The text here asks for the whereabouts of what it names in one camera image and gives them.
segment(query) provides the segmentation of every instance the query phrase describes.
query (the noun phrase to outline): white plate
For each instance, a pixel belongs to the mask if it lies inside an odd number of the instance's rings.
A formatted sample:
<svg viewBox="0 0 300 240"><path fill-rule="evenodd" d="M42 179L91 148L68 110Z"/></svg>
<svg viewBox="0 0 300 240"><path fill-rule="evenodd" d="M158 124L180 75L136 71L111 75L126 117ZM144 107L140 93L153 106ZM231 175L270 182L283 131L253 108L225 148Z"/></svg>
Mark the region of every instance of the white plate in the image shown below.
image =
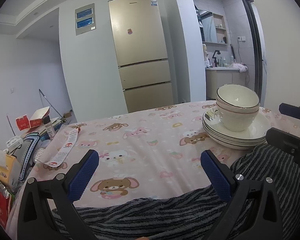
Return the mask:
<svg viewBox="0 0 300 240"><path fill-rule="evenodd" d="M226 135L223 135L221 133L218 133L214 130L212 130L202 119L202 126L205 130L209 130L209 132L213 133L217 138L221 138L221 139L226 139L229 141L229 143L231 144L237 144L237 143L250 143L250 144L258 144L259 142L263 142L266 140L266 137L263 136L262 138L259 139L255 139L255 140L245 140L245 139L236 139L236 138L232 138Z"/></svg>
<svg viewBox="0 0 300 240"><path fill-rule="evenodd" d="M260 141L264 136L266 136L266 132L271 128L268 119L263 114L261 114L260 111L256 118L253 120L252 124L247 128L247 130L244 130L242 132L233 132L224 127L224 125L220 121L218 109L216 106L208 109L203 114L202 120L210 129L220 133L222 136L228 136L232 139L245 140L245 142L246 140Z"/></svg>
<svg viewBox="0 0 300 240"><path fill-rule="evenodd" d="M235 141L231 141L231 140L228 140L226 138L223 138L223 137L220 137L220 136L216 135L213 131L209 130L205 124L203 125L203 128L206 131L206 133L208 133L210 136L213 136L215 139L220 140L224 143L234 145L234 146L254 147L254 146L257 146L259 144L262 144L262 143L266 142L266 139L263 139L263 140L258 141L258 142L235 142Z"/></svg>
<svg viewBox="0 0 300 240"><path fill-rule="evenodd" d="M242 146L237 146L237 145L233 145L233 144L229 144L229 143L226 143L226 142L223 142L221 140L218 140L217 138L213 137L208 131L206 131L206 133L209 135L209 137L216 141L217 143L225 146L225 147L228 147L228 148L231 148L231 149L236 149L236 150L250 150L250 149L253 149L254 146L251 146L251 147L242 147Z"/></svg>

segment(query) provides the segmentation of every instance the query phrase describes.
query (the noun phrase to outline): refrigerator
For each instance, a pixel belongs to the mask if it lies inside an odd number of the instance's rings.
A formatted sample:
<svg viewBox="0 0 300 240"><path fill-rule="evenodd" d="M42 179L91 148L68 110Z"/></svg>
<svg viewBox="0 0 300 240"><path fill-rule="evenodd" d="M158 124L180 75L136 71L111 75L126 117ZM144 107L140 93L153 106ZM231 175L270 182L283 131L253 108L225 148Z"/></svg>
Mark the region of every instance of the refrigerator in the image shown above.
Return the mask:
<svg viewBox="0 0 300 240"><path fill-rule="evenodd" d="M111 0L109 10L128 112L173 105L157 1Z"/></svg>

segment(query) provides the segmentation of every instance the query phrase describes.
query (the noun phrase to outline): screw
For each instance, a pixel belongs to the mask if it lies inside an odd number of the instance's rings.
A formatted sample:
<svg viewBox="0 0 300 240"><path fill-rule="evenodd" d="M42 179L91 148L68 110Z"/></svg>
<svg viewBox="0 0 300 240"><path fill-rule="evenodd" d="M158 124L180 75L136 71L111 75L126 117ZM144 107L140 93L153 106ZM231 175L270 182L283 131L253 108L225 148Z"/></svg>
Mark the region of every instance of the screw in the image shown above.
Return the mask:
<svg viewBox="0 0 300 240"><path fill-rule="evenodd" d="M34 183L34 178L28 179L28 183L29 183L29 184Z"/></svg>
<svg viewBox="0 0 300 240"><path fill-rule="evenodd" d="M244 179L244 176L242 174L236 174L235 178L237 180L243 180Z"/></svg>
<svg viewBox="0 0 300 240"><path fill-rule="evenodd" d="M59 173L59 174L56 176L56 179L57 179L57 180L62 180L64 177L65 177L65 175L64 175L63 173Z"/></svg>
<svg viewBox="0 0 300 240"><path fill-rule="evenodd" d="M271 179L270 177L267 177L267 178L266 178L266 182L272 183L272 182L273 182L273 179Z"/></svg>

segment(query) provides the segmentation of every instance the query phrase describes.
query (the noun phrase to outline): bathroom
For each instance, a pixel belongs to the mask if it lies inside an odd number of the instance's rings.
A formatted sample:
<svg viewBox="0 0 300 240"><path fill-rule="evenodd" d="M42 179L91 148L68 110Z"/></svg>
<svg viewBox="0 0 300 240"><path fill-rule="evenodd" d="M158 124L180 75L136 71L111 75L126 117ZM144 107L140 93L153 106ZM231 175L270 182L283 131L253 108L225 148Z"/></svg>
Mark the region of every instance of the bathroom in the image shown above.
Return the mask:
<svg viewBox="0 0 300 240"><path fill-rule="evenodd" d="M254 90L263 105L266 50L253 0L193 1L206 59L207 99L215 99L219 86L234 83Z"/></svg>

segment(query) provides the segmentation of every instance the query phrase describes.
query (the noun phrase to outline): door frame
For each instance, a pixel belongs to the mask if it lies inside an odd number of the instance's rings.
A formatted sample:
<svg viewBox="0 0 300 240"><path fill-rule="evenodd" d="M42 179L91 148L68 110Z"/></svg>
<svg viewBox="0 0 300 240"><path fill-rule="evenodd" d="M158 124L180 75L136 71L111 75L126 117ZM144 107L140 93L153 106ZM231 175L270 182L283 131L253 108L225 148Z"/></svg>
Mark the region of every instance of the door frame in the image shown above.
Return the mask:
<svg viewBox="0 0 300 240"><path fill-rule="evenodd" d="M252 43L254 50L254 69L255 69L255 81L254 81L254 91L257 93L258 97L261 98L262 90L262 50L261 42L259 36L258 25L256 17L254 15L251 3L253 0L242 0L244 8L246 9L249 25L252 35Z"/></svg>

